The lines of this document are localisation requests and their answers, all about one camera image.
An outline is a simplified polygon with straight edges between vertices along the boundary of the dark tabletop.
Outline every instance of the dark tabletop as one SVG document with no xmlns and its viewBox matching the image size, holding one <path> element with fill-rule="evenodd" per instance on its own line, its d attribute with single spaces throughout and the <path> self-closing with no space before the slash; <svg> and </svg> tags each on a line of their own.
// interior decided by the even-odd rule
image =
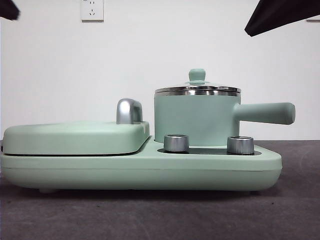
<svg viewBox="0 0 320 240">
<path fill-rule="evenodd" d="M 1 240 L 320 239 L 320 141 L 256 141 L 282 155 L 264 191 L 37 189 L 0 182 Z"/>
</svg>

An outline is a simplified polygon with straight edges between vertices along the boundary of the mint green appliance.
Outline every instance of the mint green appliance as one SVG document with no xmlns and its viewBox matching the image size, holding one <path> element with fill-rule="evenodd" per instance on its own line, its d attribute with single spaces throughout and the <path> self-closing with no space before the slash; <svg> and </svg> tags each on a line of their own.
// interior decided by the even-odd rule
<svg viewBox="0 0 320 240">
<path fill-rule="evenodd" d="M 9 127 L 3 136 L 1 173 L 15 185 L 43 193 L 58 189 L 258 191 L 273 186 L 282 170 L 281 156 L 255 146 L 251 137 L 238 136 L 239 120 L 290 124 L 294 106 L 240 105 L 238 88 L 215 89 L 203 83 L 203 76 L 201 69 L 190 72 L 188 93 L 156 91 L 155 137 L 143 121 L 142 105 L 129 98 L 118 102 L 115 122 Z"/>
<path fill-rule="evenodd" d="M 224 146 L 239 135 L 240 121 L 289 125 L 292 103 L 241 104 L 241 90 L 205 81 L 203 69 L 191 69 L 189 81 L 155 91 L 155 140 L 167 134 L 188 135 L 193 146 Z"/>
</svg>

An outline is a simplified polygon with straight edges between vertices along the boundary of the glass lid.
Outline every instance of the glass lid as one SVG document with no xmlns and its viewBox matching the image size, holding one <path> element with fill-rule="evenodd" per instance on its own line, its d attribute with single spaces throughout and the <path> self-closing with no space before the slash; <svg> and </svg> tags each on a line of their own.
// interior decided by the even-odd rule
<svg viewBox="0 0 320 240">
<path fill-rule="evenodd" d="M 194 68 L 189 71 L 189 81 L 180 85 L 157 89 L 155 93 L 189 91 L 189 90 L 224 91 L 224 92 L 241 93 L 240 88 L 208 82 L 208 81 L 205 81 L 205 78 L 206 78 L 206 71 L 204 69 Z"/>
</svg>

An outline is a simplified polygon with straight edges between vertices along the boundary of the appliance foot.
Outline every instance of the appliance foot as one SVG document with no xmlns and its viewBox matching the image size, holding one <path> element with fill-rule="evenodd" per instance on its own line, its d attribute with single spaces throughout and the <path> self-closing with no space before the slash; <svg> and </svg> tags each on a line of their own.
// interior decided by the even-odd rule
<svg viewBox="0 0 320 240">
<path fill-rule="evenodd" d="M 58 189 L 51 189 L 51 188 L 39 188 L 39 192 L 42 194 L 53 194 L 58 192 Z"/>
</svg>

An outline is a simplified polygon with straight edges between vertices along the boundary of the mint green pot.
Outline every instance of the mint green pot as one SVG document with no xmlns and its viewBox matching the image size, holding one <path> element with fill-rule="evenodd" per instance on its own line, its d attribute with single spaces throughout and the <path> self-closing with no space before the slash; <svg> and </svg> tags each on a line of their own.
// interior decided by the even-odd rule
<svg viewBox="0 0 320 240">
<path fill-rule="evenodd" d="M 240 121 L 284 125 L 295 121 L 292 103 L 241 104 L 239 88 L 209 83 L 205 76 L 203 69 L 192 69 L 189 82 L 155 91 L 155 141 L 183 134 L 191 146 L 225 146 L 228 137 L 239 135 Z"/>
</svg>

